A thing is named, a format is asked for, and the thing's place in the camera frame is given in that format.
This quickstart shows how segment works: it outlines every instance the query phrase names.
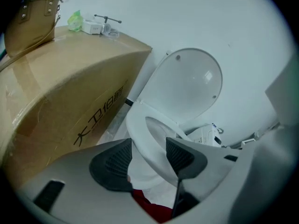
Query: toilet seat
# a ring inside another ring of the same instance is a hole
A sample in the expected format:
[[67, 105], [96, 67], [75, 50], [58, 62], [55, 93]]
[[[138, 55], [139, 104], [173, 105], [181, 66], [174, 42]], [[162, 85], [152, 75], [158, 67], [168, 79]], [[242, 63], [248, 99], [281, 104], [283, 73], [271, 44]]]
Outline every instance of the toilet seat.
[[181, 49], [160, 63], [126, 116], [128, 133], [140, 154], [174, 186], [178, 178], [166, 158], [166, 150], [150, 133], [146, 118], [190, 140], [179, 125], [211, 107], [221, 88], [221, 69], [210, 54], [195, 48]]
[[128, 132], [142, 157], [161, 177], [176, 186], [178, 178], [166, 158], [166, 150], [162, 149], [155, 138], [150, 134], [146, 124], [146, 117], [160, 121], [183, 139], [191, 140], [179, 128], [177, 123], [145, 103], [134, 102], [127, 114], [126, 124]]

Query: small white box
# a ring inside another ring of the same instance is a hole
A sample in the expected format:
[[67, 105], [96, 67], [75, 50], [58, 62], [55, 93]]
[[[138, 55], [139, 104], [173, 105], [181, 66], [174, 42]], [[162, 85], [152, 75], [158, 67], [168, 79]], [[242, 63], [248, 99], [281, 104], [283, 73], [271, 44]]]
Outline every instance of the small white box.
[[219, 131], [215, 125], [205, 125], [187, 135], [193, 142], [221, 147]]
[[88, 34], [101, 34], [103, 25], [94, 21], [83, 20], [81, 30]]

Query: cardboard box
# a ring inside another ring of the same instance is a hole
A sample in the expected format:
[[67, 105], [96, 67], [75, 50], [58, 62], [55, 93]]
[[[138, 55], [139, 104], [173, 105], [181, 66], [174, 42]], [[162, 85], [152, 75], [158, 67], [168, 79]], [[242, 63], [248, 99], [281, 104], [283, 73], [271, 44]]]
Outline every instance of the cardboard box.
[[17, 189], [58, 157], [94, 146], [124, 104], [151, 47], [56, 28], [0, 72], [0, 157]]

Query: red cloth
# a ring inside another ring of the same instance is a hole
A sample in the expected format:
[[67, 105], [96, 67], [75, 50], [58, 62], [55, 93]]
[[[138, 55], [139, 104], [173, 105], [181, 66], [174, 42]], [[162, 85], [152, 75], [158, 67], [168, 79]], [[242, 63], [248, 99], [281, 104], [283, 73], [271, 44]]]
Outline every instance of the red cloth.
[[157, 204], [151, 204], [150, 201], [145, 198], [141, 190], [134, 190], [133, 198], [157, 222], [163, 223], [171, 220], [172, 209]]

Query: toilet lid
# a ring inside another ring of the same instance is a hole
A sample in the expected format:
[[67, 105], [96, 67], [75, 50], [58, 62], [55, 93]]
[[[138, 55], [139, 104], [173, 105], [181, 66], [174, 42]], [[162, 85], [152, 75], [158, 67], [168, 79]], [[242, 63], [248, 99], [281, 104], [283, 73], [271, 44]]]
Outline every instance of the toilet lid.
[[182, 124], [211, 107], [221, 87], [217, 61], [205, 51], [187, 48], [171, 53], [161, 62], [139, 100]]

